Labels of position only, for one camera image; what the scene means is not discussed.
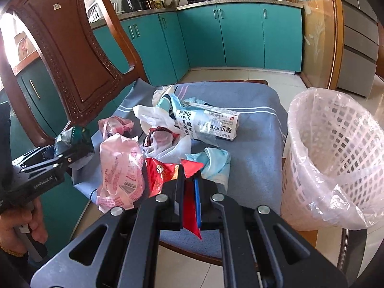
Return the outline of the person's left hand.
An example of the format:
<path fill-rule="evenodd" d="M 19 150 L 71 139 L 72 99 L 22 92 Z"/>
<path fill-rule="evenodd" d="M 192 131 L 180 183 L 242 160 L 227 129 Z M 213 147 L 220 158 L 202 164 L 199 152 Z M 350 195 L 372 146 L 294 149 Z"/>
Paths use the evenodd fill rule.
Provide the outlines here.
<path fill-rule="evenodd" d="M 33 200 L 34 210 L 14 207 L 1 214 L 1 249 L 14 256 L 23 256 L 27 249 L 16 234 L 15 228 L 28 224 L 32 238 L 44 244 L 48 240 L 48 233 L 44 225 L 44 214 L 39 198 Z"/>

